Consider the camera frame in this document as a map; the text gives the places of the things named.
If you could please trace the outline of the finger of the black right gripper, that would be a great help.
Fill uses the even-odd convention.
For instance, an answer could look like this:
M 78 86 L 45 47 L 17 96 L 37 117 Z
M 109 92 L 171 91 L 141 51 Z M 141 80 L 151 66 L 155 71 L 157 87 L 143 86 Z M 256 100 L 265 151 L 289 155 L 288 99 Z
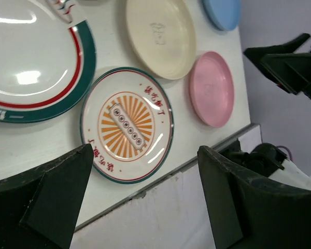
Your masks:
M 247 48 L 244 55 L 283 91 L 294 95 L 302 92 L 311 100 L 311 50 L 296 53 L 310 38 L 310 34 L 302 33 L 281 45 Z

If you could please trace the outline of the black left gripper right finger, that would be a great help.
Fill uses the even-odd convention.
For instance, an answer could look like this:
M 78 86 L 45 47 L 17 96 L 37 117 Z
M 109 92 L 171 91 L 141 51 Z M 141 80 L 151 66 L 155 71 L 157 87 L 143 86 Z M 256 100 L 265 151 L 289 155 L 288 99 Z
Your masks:
M 216 248 L 311 248 L 311 190 L 271 180 L 207 146 L 197 157 Z

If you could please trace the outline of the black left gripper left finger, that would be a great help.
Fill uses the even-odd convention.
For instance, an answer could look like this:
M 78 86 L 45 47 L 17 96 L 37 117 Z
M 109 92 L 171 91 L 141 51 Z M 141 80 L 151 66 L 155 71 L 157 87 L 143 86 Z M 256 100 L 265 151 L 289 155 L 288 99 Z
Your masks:
M 0 248 L 69 248 L 93 158 L 85 144 L 0 180 Z

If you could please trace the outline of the pink plastic plate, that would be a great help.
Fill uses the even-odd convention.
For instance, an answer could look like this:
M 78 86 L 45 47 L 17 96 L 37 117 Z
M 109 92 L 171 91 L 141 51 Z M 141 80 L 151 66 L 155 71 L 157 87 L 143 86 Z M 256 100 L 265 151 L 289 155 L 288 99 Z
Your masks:
M 208 51 L 196 60 L 189 93 L 194 111 L 206 125 L 220 128 L 229 121 L 234 107 L 234 82 L 220 54 Z

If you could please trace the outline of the blue plastic plate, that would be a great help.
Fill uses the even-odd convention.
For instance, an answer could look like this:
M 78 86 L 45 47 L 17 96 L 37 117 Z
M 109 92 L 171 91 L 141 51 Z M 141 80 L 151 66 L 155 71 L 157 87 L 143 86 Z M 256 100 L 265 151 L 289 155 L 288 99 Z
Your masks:
M 205 0 L 204 10 L 211 23 L 221 31 L 232 31 L 241 19 L 240 0 Z

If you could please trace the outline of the orange sunburst patterned plate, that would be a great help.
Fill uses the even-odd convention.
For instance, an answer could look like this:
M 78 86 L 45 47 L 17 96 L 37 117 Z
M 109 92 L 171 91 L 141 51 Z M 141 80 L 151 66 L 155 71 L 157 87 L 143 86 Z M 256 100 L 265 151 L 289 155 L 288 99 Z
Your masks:
M 120 184 L 142 182 L 162 166 L 174 138 L 173 111 L 150 74 L 117 67 L 101 75 L 83 103 L 80 134 L 94 151 L 93 165 Z

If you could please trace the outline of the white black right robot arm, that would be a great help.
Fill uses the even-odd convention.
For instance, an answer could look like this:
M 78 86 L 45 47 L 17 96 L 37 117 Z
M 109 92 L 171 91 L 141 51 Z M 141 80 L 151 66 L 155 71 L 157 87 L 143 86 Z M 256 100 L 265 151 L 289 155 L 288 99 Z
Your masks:
M 250 62 L 289 94 L 311 100 L 310 39 L 251 47 Z M 198 167 L 216 248 L 311 248 L 311 177 L 277 146 L 218 153 L 201 146 Z

